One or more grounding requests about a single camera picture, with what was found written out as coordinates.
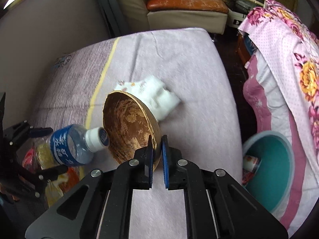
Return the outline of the pink foil snack bag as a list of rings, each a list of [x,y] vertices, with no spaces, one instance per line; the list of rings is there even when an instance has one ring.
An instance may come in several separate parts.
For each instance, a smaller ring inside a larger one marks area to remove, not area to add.
[[[29,149],[22,161],[22,166],[31,173],[36,173],[40,170],[40,165],[37,160],[36,152],[33,148]]]

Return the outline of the yellow white paper wrapper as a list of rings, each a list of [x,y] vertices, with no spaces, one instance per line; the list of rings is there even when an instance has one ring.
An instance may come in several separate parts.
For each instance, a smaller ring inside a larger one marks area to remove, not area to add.
[[[60,184],[67,183],[68,182],[68,175],[67,174],[61,174],[58,176],[57,180],[54,181],[48,181],[48,184],[45,188],[45,196],[46,201],[48,204],[48,207],[51,207],[54,205],[60,198],[63,197],[64,193],[60,188]]]

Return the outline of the orange Ovaltine snack bag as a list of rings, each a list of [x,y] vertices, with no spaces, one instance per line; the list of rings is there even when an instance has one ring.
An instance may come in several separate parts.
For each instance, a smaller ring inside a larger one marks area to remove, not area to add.
[[[68,171],[58,177],[58,186],[63,193],[71,190],[80,181],[77,168],[69,167]]]

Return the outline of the clear water bottle blue label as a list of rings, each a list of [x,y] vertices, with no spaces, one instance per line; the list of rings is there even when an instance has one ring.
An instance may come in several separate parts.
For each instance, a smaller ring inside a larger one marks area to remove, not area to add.
[[[89,164],[95,153],[109,146],[109,136],[102,127],[86,129],[72,124],[38,139],[35,153],[40,166],[49,169],[58,165],[78,167]]]

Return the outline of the brown coconut shell bowl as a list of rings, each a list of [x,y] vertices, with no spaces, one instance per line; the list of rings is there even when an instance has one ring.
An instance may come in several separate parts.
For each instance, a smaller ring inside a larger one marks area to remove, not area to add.
[[[142,101],[124,91],[109,93],[103,108],[103,126],[110,139],[109,151],[118,164],[132,159],[136,150],[148,145],[151,136],[153,169],[157,168],[162,132]]]

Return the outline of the teal round trash bin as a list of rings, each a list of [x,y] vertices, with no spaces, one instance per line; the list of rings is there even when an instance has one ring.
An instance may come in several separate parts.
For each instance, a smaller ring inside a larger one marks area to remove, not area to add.
[[[251,155],[262,160],[256,175],[244,188],[274,214],[287,204],[294,177],[290,142],[279,132],[263,131],[249,138],[242,151],[243,157]]]

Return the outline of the white cartoon tissue pack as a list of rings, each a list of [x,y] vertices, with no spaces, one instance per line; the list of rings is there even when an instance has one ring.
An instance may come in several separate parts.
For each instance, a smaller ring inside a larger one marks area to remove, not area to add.
[[[114,91],[124,91],[142,101],[157,121],[164,120],[181,102],[178,96],[154,75],[138,82],[119,81]]]

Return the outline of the pink floral quilt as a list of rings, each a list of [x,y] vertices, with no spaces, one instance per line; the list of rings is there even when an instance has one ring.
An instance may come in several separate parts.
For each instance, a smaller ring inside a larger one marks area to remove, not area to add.
[[[293,152],[292,184],[274,215],[289,236],[300,235],[318,201],[318,38],[275,0],[252,9],[238,30],[255,47],[243,93],[257,131],[279,132]]]

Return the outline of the black stereo equipment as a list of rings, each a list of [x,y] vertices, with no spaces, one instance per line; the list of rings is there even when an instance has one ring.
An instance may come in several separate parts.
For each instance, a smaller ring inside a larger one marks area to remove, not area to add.
[[[230,0],[227,25],[238,28],[254,7],[264,6],[264,0]]]

